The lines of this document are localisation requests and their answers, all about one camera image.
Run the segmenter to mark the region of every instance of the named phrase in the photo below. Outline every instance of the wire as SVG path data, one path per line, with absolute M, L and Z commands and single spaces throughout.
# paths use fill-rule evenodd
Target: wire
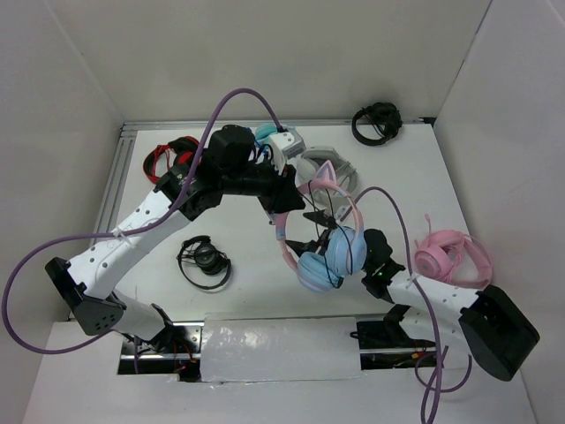
M 365 196 L 367 193 L 369 193 L 371 191 L 378 191 L 378 192 L 383 193 L 388 198 L 390 203 L 392 203 L 392 206 L 395 209 L 395 212 L 398 216 L 398 221 L 400 221 L 400 226 L 403 229 L 404 246 L 405 246 L 405 251 L 406 251 L 406 266 L 408 268 L 409 274 L 412 276 L 412 259 L 411 259 L 411 254 L 410 254 L 410 240 L 408 239 L 408 231 L 406 230 L 406 224 L 404 222 L 403 215 L 400 212 L 400 208 L 398 207 L 398 205 L 396 204 L 396 202 L 392 198 L 392 196 L 384 188 L 381 188 L 381 187 L 374 185 L 374 186 L 368 187 L 365 190 L 363 190 L 359 194 L 359 196 L 355 199 L 355 203 L 357 204 L 363 198 L 363 196 Z M 349 215 L 351 210 L 352 210 L 352 207 L 349 207 L 347 209 L 345 214 L 343 214 L 343 216 L 341 217 L 341 221 L 343 221 Z M 433 337 L 435 338 L 435 349 L 436 349 L 436 352 L 441 352 L 440 327 L 439 327 L 438 319 L 435 315 L 435 312 L 433 311 L 432 303 L 430 302 L 430 299 L 427 297 L 426 293 L 424 292 L 424 289 L 422 289 L 422 286 L 418 282 L 418 279 L 414 278 L 412 280 L 412 282 L 414 283 L 414 285 L 418 289 L 420 295 L 422 296 L 422 299 L 426 303 L 426 307 L 427 307 L 428 313 L 430 314 L 430 318 L 431 318 L 431 321 L 432 321 Z M 441 357 L 438 358 L 438 360 L 436 360 L 435 370 L 434 370 L 432 376 L 430 377 L 428 384 L 426 385 L 426 391 L 424 393 L 424 398 L 422 399 L 422 405 L 420 407 L 420 419 L 421 419 L 423 424 L 433 423 L 435 416 L 438 412 L 438 407 L 439 407 L 439 403 L 440 403 L 440 396 L 441 396 L 441 393 L 442 393 L 442 391 L 441 391 L 441 379 L 443 377 L 443 373 L 442 373 L 443 359 L 444 359 L 444 356 L 441 355 Z M 467 379 L 463 379 L 463 384 L 465 384 L 467 382 Z M 437 381 L 435 388 L 432 387 L 433 380 Z M 430 415 L 426 419 L 426 405 L 427 405 L 427 399 L 428 399 L 430 391 L 433 391 L 433 402 L 432 402 L 432 409 L 430 411 Z
M 449 350 L 449 346 L 446 346 L 445 349 L 443 350 L 443 354 L 441 355 L 441 362 L 443 362 L 443 360 L 445 359 L 445 357 L 448 354 L 448 350 Z M 436 356 L 436 352 L 429 352 L 426 355 L 423 355 L 421 357 L 418 358 L 418 361 L 416 362 L 416 364 L 414 365 L 414 373 L 416 374 L 416 378 L 418 379 L 418 381 L 424 386 L 426 387 L 426 389 L 429 391 L 435 391 L 435 387 L 432 387 L 431 381 L 435 378 L 435 370 L 432 372 L 432 376 L 430 377 L 430 381 L 425 382 L 422 377 L 420 376 L 419 373 L 419 368 L 420 365 L 422 363 L 423 360 Z M 457 391 L 459 389 L 461 389 L 469 380 L 469 377 L 471 376 L 471 370 L 473 368 L 473 359 L 472 357 L 469 355 L 469 364 L 467 365 L 467 371 L 465 372 L 465 376 L 463 377 L 463 379 L 456 384 L 453 387 L 450 387 L 448 389 L 441 389 L 441 393 L 453 393 L 454 391 Z
M 138 346 L 139 346 L 139 337 L 133 336 L 133 369 L 135 370 L 135 374 L 139 374 Z
M 326 189 L 326 194 L 328 195 L 329 207 L 330 207 L 330 209 L 331 209 L 331 211 L 332 211 L 332 217 L 333 217 L 334 220 L 335 220 L 334 203 L 332 202 L 332 198 L 331 198 L 331 196 L 329 195 L 329 190 L 328 190 L 328 189 Z M 337 227 L 342 231 L 342 233 L 343 233 L 343 235 L 344 235 L 344 237 L 345 237 L 345 240 L 347 241 L 347 247 L 349 248 L 349 251 L 350 251 L 350 275 L 352 276 L 352 275 L 353 275 L 353 252 L 351 251 L 351 242 L 350 242 L 350 238 L 347 237 L 347 233 L 345 232 L 345 230 L 343 229 L 343 227 L 342 227 L 339 223 L 336 223 L 336 225 L 337 225 Z
M 188 352 L 188 356 L 191 358 L 191 362 L 194 362 L 194 358 L 192 357 L 192 351 L 188 347 L 188 344 L 186 344 L 183 340 L 180 340 L 180 343 L 182 346 L 185 347 L 186 351 Z
M 314 197 L 312 195 L 312 188 L 310 187 L 310 183 L 312 183 L 312 180 L 308 181 L 308 192 L 310 192 L 310 199 L 312 200 L 312 201 L 310 201 L 310 204 L 313 206 L 314 210 L 316 212 L 318 212 L 320 210 L 318 208 L 316 208 L 316 205 L 315 205 L 315 202 L 314 202 Z M 318 223 L 314 222 L 314 225 L 316 226 L 316 235 L 318 236 L 318 239 L 320 239 L 320 229 L 318 228 Z M 331 284 L 332 287 L 337 289 L 339 285 L 335 285 L 332 282 L 333 281 L 332 276 L 329 275 L 328 258 L 326 257 L 326 252 L 324 252 L 323 257 L 324 257 L 324 264 L 326 266 L 326 273 L 328 274 L 328 281 L 329 281 L 329 283 Z
M 173 341 L 173 373 L 177 371 L 177 342 Z
M 208 136 L 210 135 L 210 132 L 212 131 L 212 127 L 214 126 L 216 119 L 220 115 L 220 112 L 222 111 L 222 109 L 226 105 L 226 103 L 232 97 L 234 97 L 236 95 L 241 95 L 241 94 L 249 94 L 249 95 L 255 96 L 263 104 L 263 106 L 265 106 L 265 108 L 267 109 L 269 115 L 271 116 L 271 118 L 275 122 L 277 131 L 283 130 L 283 126 L 281 125 L 278 118 L 276 117 L 276 114 L 273 111 L 273 108 L 271 108 L 271 106 L 267 103 L 267 100 L 265 100 L 265 98 L 261 94 L 256 92 L 255 90 L 251 90 L 250 88 L 242 87 L 242 88 L 237 88 L 237 89 L 232 90 L 229 93 L 227 93 L 220 100 L 220 102 L 217 104 L 214 111 L 212 112 L 212 115 L 210 116 L 210 119 L 207 122 L 206 128 L 204 129 L 204 133 L 202 134 L 202 138 L 200 139 L 200 144 L 198 145 L 198 148 L 196 149 L 196 152 L 194 153 L 191 168 L 188 171 L 188 175 L 185 179 L 185 182 L 183 183 L 183 187 L 182 187 L 180 193 L 178 194 L 177 198 L 173 202 L 173 204 L 170 206 L 167 213 L 165 213 L 165 215 L 163 215 L 161 218 L 159 218 L 158 220 L 156 220 L 155 222 L 153 222 L 153 223 L 151 223 L 147 226 L 144 226 L 144 227 L 141 227 L 141 228 L 138 228 L 138 229 L 135 229 L 135 230 L 124 231 L 123 234 L 125 236 L 127 236 L 127 237 L 135 236 L 137 234 L 141 234 L 143 232 L 152 230 L 153 228 L 164 223 L 167 219 L 169 219 L 169 217 L 172 214 L 175 213 L 175 211 L 178 209 L 178 207 L 181 205 L 181 203 L 185 199 L 185 195 L 188 192 L 188 189 L 190 187 L 192 179 L 194 178 L 194 174 L 196 173 L 196 168 L 198 166 L 198 163 L 200 162 L 200 157 L 202 156 L 202 152 L 204 151 L 204 146 L 206 145 L 206 141 L 208 139 Z M 16 267 L 14 268 L 14 270 L 10 273 L 10 276 L 8 277 L 8 281 L 6 282 L 6 286 L 4 287 L 4 294 L 2 296 L 2 322 L 4 323 L 6 331 L 8 332 L 10 337 L 18 345 L 22 346 L 23 348 L 25 348 L 25 349 L 27 349 L 28 351 L 31 351 L 31 352 L 40 353 L 40 354 L 44 354 L 44 355 L 58 355 L 58 354 L 61 354 L 61 353 L 68 353 L 68 352 L 77 351 L 78 349 L 81 349 L 85 346 L 88 346 L 88 345 L 94 343 L 96 340 L 100 339 L 101 337 L 106 336 L 110 332 L 110 330 L 109 330 L 105 333 L 102 333 L 99 336 L 96 336 L 96 337 L 93 337 L 93 338 L 87 340 L 84 343 L 77 344 L 77 345 L 74 345 L 74 346 L 71 346 L 71 347 L 66 347 L 64 349 L 42 349 L 42 348 L 33 346 L 32 344 L 29 344 L 28 342 L 26 342 L 24 339 L 22 339 L 18 335 L 18 333 L 16 333 L 16 330 L 12 327 L 11 322 L 10 322 L 10 318 L 8 317 L 8 298 L 10 296 L 11 287 L 14 284 L 14 281 L 15 281 L 18 273 L 29 262 L 29 260 L 32 259 L 34 256 L 36 256 L 39 252 L 41 252 L 41 251 L 43 251 L 43 250 L 45 250 L 49 247 L 52 247 L 54 245 L 58 245 L 60 243 L 64 243 L 64 242 L 67 242 L 67 241 L 89 240 L 89 239 L 113 239 L 114 237 L 115 236 L 112 232 L 96 232 L 96 233 L 92 233 L 92 234 L 86 233 L 86 234 L 77 234 L 77 235 L 72 235 L 72 236 L 55 238 L 51 241 L 43 243 L 40 246 L 37 246 L 29 254 L 24 256 L 24 258 L 20 262 L 18 262 L 18 264 L 16 265 Z
M 270 155 L 268 155 L 267 153 L 265 154 L 267 156 L 267 159 L 269 161 L 273 160 L 273 157 L 275 157 L 275 153 L 273 152 L 273 148 L 271 147 L 270 144 L 263 143 L 263 144 L 260 145 L 260 147 L 257 151 L 257 155 L 255 157 L 254 162 L 257 162 L 259 160 L 259 157 L 261 156 L 261 154 L 264 152 L 265 149 L 268 149 L 268 153 L 270 154 Z

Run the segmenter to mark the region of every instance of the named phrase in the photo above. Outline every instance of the pink headphones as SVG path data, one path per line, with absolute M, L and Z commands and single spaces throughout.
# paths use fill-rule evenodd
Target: pink headphones
M 428 278 L 459 287 L 482 290 L 493 279 L 493 264 L 488 253 L 469 234 L 455 230 L 432 232 L 430 216 L 426 214 L 429 234 L 420 243 L 416 241 L 414 260 L 418 271 Z M 463 249 L 477 267 L 478 276 L 473 281 L 453 280 L 453 274 L 463 260 Z
M 339 288 L 343 278 L 359 272 L 365 263 L 367 245 L 363 233 L 363 217 L 351 195 L 337 184 L 334 166 L 324 162 L 314 179 L 298 187 L 306 195 L 311 190 L 328 189 L 342 195 L 351 206 L 355 230 L 343 226 L 333 230 L 324 254 L 305 252 L 296 261 L 286 246 L 286 220 L 289 213 L 274 215 L 276 238 L 282 249 L 282 257 L 297 273 L 298 281 L 313 292 L 328 292 Z

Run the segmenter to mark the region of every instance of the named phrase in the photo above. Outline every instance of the white headphones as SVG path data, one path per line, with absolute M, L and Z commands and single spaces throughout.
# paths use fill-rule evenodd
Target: white headphones
M 353 193 L 358 184 L 357 171 L 334 148 L 327 146 L 308 148 L 298 159 L 298 183 L 302 185 L 315 178 L 321 165 L 326 161 L 330 161 L 334 167 L 337 184 L 346 192 Z M 335 208 L 340 208 L 347 204 L 342 196 L 333 191 L 329 192 L 328 198 L 328 193 L 325 190 L 315 190 L 313 197 L 317 203 L 322 203 L 325 206 L 330 206 L 330 201 Z

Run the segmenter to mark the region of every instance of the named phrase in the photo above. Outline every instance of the white table surface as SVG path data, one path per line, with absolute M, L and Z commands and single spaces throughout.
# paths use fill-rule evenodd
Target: white table surface
M 47 347 L 84 339 L 76 322 L 58 322 Z M 341 381 L 186 383 L 171 375 L 117 375 L 121 343 L 110 334 L 80 351 L 44 356 L 24 424 L 420 422 L 424 390 L 412 369 Z M 451 386 L 463 370 L 444 374 Z M 435 424 L 535 422 L 520 373 L 500 382 L 475 367 L 461 390 L 441 398 Z
M 359 188 L 378 185 L 398 202 L 411 240 L 427 234 L 424 214 L 435 229 L 467 231 L 463 214 L 430 125 L 405 125 L 399 136 L 382 148 L 356 142 L 348 125 L 300 126 L 307 146 L 331 146 L 347 158 L 359 173 Z M 153 185 L 141 164 L 157 144 L 183 135 L 200 138 L 203 125 L 185 130 L 140 131 L 119 205 L 118 222 L 134 210 Z M 403 239 L 395 211 L 388 200 L 373 192 L 360 202 L 366 228 L 383 230 L 393 247 L 393 258 L 405 264 Z M 289 217 L 289 239 L 315 238 L 313 223 L 300 212 Z M 234 266 L 229 286 L 210 294 L 189 285 L 177 268 L 176 256 L 183 240 L 207 234 Z M 192 271 L 197 281 L 209 277 Z M 134 267 L 117 288 L 139 301 L 156 303 L 174 321 L 203 320 L 213 314 L 223 318 L 269 318 L 386 313 L 390 305 L 372 298 L 360 283 L 362 274 L 346 278 L 342 288 L 327 294 L 305 289 L 283 261 L 256 198 L 224 196 L 222 204 L 209 209 L 195 222 L 163 241 Z

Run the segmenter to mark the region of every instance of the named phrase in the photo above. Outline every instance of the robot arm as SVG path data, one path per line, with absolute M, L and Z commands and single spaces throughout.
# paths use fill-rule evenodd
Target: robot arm
M 145 305 L 116 290 L 122 277 L 174 232 L 184 228 L 224 194 L 256 196 L 267 214 L 305 207 L 291 166 L 276 169 L 269 162 L 249 161 L 254 137 L 240 126 L 215 132 L 204 151 L 195 179 L 180 208 L 150 231 L 125 237 L 124 231 L 145 227 L 170 208 L 188 174 L 188 164 L 173 167 L 141 204 L 112 232 L 69 261 L 51 260 L 45 267 L 81 328 L 89 336 L 117 330 L 138 336 L 159 350 L 177 338 L 170 319 L 157 305 Z
M 393 328 L 399 337 L 434 340 L 432 318 L 413 283 L 417 279 L 445 345 L 469 353 L 493 377 L 512 379 L 538 343 L 539 333 L 501 288 L 466 289 L 411 276 L 390 258 L 392 248 L 381 231 L 367 230 L 365 241 L 369 253 L 361 281 L 375 298 L 395 305 L 385 320 L 397 324 Z
M 55 258 L 46 265 L 86 334 L 113 329 L 139 337 L 156 351 L 170 349 L 174 340 L 185 339 L 178 333 L 182 330 L 157 305 L 144 305 L 116 290 L 128 270 L 168 236 L 218 206 L 224 194 L 257 197 L 269 217 L 305 207 L 295 186 L 296 170 L 284 164 L 250 161 L 253 143 L 249 130 L 224 126 L 212 135 L 180 207 L 163 224 L 135 236 L 123 235 L 167 213 L 181 193 L 189 164 L 171 168 L 116 227 L 114 238 L 96 243 L 69 261 Z M 311 214 L 305 217 L 321 219 L 319 213 Z M 323 220 L 319 223 L 329 225 Z M 325 235 L 327 231 L 320 240 L 308 244 L 290 240 L 287 244 L 300 255 L 319 248 Z M 362 283 L 375 298 L 395 305 L 386 319 L 396 324 L 393 328 L 399 336 L 434 339 L 426 304 L 412 282 L 416 277 L 433 305 L 446 344 L 470 352 L 496 378 L 508 381 L 513 377 L 539 341 L 539 334 L 504 291 L 494 286 L 483 291 L 464 289 L 410 276 L 404 266 L 391 259 L 392 248 L 381 231 L 366 230 L 364 235 L 367 256 Z

